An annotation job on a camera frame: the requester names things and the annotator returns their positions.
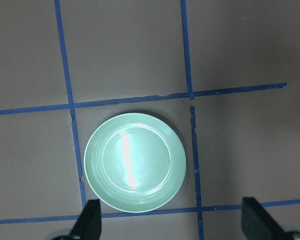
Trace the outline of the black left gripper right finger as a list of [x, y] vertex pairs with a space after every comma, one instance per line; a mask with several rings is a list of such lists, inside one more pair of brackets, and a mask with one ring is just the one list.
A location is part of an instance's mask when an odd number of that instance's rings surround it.
[[289, 240], [290, 235], [253, 197], [243, 197], [241, 229], [247, 240]]

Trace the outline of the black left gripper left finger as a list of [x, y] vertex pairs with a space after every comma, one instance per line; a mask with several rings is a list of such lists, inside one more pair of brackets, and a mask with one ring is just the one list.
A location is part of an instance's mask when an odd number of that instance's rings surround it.
[[102, 215], [99, 199], [89, 200], [69, 233], [71, 240], [99, 240]]

